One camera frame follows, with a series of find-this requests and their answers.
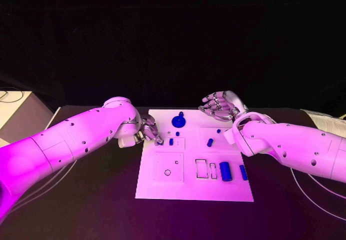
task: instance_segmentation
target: black curtain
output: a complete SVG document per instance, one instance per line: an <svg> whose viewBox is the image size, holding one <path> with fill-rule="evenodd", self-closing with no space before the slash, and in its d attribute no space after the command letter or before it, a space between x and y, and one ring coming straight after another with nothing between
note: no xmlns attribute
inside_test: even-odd
<svg viewBox="0 0 346 240"><path fill-rule="evenodd" d="M342 6L302 1L8 1L0 86L52 109L196 107L232 90L250 107L346 111Z"/></svg>

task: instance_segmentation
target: circular hole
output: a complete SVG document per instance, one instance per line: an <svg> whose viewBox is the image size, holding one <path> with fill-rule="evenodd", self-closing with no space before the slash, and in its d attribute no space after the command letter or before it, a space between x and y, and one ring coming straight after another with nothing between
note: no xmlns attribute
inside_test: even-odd
<svg viewBox="0 0 346 240"><path fill-rule="evenodd" d="M168 170L165 171L165 175L169 176L170 174L172 174L172 171L168 169Z"/></svg>

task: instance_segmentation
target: black wire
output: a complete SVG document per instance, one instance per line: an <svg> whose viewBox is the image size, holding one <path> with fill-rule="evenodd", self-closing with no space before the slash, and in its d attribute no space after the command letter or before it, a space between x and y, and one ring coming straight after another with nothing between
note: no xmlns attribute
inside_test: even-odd
<svg viewBox="0 0 346 240"><path fill-rule="evenodd" d="M8 95L8 91L6 90L2 90L2 92L5 92L5 95L3 96L0 96L0 99Z"/></svg>
<svg viewBox="0 0 346 240"><path fill-rule="evenodd" d="M22 90L19 90L16 87L12 87L12 86L5 86L5 87L0 87L0 90L2 89L16 89L18 91L21 91L22 92L22 97L18 99L18 100L15 100L15 101L0 101L0 103L15 103L15 102L18 102L22 98L23 98L23 96L25 96L25 93L23 93L23 91Z"/></svg>

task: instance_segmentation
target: blue round object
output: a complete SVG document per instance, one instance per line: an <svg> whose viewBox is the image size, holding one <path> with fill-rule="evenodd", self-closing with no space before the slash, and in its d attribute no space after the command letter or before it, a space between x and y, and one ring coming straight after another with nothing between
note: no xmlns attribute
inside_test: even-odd
<svg viewBox="0 0 346 240"><path fill-rule="evenodd" d="M173 119L172 119L172 125L176 128L182 128L186 125L186 119L185 119L183 116L185 116L185 114L183 114L183 112L181 112L179 116L175 116Z"/></svg>

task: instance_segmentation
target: cable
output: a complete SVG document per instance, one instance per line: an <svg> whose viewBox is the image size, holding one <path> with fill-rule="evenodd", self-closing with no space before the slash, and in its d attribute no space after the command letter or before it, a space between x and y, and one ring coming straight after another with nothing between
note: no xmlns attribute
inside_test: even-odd
<svg viewBox="0 0 346 240"><path fill-rule="evenodd" d="M343 195L338 194L336 192L333 192L329 188L326 188L326 187L323 186L323 184L316 180L316 178L315 178L310 174L307 174L307 175L310 176L310 178L318 182L318 184L319 184L332 194L335 194L338 197L346 199L346 196L343 196Z"/></svg>
<svg viewBox="0 0 346 240"><path fill-rule="evenodd" d="M16 89L18 91L21 91L22 92L22 97L18 99L18 100L15 100L15 101L0 101L0 103L15 103L15 102L18 102L22 98L23 98L23 96L25 96L25 93L23 93L23 91L22 90L19 90L16 87L12 87L12 86L5 86L5 87L0 87L0 90L2 89Z"/></svg>
<svg viewBox="0 0 346 240"><path fill-rule="evenodd" d="M292 171L292 175L293 175L294 181L296 181L296 183L297 183L297 187L299 187L300 191L303 192L305 196L307 197L307 199L310 200L310 202L312 202L328 214L331 214L331 215L335 216L336 218L339 218L339 219L342 219L343 221L346 221L345 218L342 218L341 216L336 216L333 213L331 213L328 210L325 210L325 209L318 205L318 203L312 200L312 198L307 196L306 192L305 192L303 189L302 189L302 186L300 186L300 184L299 184L299 181L297 181L297 178L296 178L293 169L290 169L290 171Z"/></svg>
<svg viewBox="0 0 346 240"><path fill-rule="evenodd" d="M2 90L2 92L5 92L5 95L0 96L0 99L9 94L9 92L6 90Z"/></svg>
<svg viewBox="0 0 346 240"><path fill-rule="evenodd" d="M67 166L59 170L59 172L55 174L55 176L51 178L51 180L45 183L45 185L36 189L23 199L21 199L16 204L13 205L13 207L16 207L16 205L19 205L34 194L36 194L44 188L45 186L54 181L54 179L58 177L58 175L62 173L64 169L67 168Z"/></svg>
<svg viewBox="0 0 346 240"><path fill-rule="evenodd" d="M12 209L12 211L9 212L9 214L13 213L19 208L22 208L31 201L34 201L36 198L39 198L39 197L58 185L58 183L62 181L62 179L64 179L65 176L68 175L68 173L70 173L72 167L75 166L77 162L78 162L78 160L75 160L75 162L74 162L70 170L67 171L67 173L65 173L64 176L61 177L59 181L54 184L54 186L52 186L42 194L39 194L34 199L31 199L29 201L26 201L25 203L22 203L15 209Z"/></svg>

